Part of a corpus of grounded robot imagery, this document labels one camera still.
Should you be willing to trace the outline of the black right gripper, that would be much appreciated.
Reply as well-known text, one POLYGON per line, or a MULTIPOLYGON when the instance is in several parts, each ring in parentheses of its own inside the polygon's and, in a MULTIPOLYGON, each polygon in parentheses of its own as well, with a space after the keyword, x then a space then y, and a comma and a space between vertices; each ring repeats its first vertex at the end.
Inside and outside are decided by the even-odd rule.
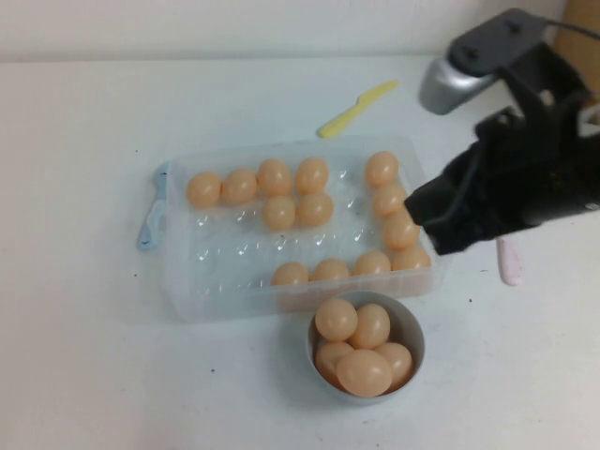
POLYGON ((511 163, 502 160, 506 154, 475 146, 406 199, 439 255, 599 208, 597 139, 535 162, 522 160, 525 150, 511 163))

